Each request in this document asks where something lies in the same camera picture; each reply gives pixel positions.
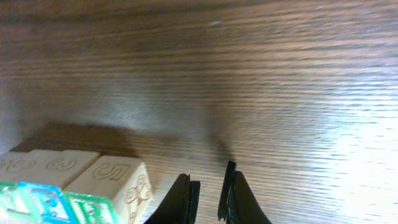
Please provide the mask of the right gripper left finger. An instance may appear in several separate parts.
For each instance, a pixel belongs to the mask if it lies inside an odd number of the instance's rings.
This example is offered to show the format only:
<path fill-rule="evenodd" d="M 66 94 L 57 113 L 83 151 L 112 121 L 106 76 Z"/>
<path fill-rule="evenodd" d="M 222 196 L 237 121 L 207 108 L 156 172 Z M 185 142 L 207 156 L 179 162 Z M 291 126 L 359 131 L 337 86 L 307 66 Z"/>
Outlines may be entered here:
<path fill-rule="evenodd" d="M 145 224 L 194 224 L 200 197 L 200 181 L 180 174 Z"/>

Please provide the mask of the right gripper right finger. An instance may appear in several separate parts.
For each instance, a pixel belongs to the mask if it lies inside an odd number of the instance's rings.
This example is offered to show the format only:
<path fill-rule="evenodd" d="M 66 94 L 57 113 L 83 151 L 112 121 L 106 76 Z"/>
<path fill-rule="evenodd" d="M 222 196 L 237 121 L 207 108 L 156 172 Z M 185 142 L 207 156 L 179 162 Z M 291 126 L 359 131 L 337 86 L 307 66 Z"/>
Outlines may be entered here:
<path fill-rule="evenodd" d="M 218 221 L 226 224 L 271 224 L 237 163 L 228 161 L 218 205 Z"/>

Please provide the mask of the green R block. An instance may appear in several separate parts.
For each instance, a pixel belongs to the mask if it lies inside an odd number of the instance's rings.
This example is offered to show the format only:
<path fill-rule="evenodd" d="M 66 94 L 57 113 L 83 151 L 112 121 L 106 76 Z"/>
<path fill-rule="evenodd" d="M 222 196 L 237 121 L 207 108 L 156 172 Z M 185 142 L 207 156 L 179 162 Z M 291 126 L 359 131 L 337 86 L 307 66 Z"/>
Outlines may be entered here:
<path fill-rule="evenodd" d="M 78 223 L 139 223 L 152 198 L 142 159 L 102 156 L 63 191 Z"/>

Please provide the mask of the blue P letter block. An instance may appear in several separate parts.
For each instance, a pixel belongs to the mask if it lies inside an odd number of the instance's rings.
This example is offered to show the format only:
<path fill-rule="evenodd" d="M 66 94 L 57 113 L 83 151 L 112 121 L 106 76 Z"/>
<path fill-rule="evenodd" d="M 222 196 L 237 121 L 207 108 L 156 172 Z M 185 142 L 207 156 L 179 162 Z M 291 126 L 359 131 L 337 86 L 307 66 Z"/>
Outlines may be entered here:
<path fill-rule="evenodd" d="M 34 149 L 27 154 L 35 165 L 18 179 L 18 186 L 33 203 L 39 220 L 47 223 L 77 223 L 64 189 L 99 159 L 90 151 Z"/>

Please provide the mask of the green V letter block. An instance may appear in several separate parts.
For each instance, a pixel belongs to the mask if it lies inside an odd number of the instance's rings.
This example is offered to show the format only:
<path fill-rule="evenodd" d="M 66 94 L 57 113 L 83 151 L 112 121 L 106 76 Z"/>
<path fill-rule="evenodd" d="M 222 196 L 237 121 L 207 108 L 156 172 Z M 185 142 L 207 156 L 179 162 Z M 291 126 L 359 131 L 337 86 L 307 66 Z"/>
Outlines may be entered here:
<path fill-rule="evenodd" d="M 10 173 L 10 165 L 24 165 L 26 152 L 6 152 L 1 155 L 1 223 L 26 223 L 32 221 L 27 205 L 21 199 L 16 182 L 15 173 Z"/>

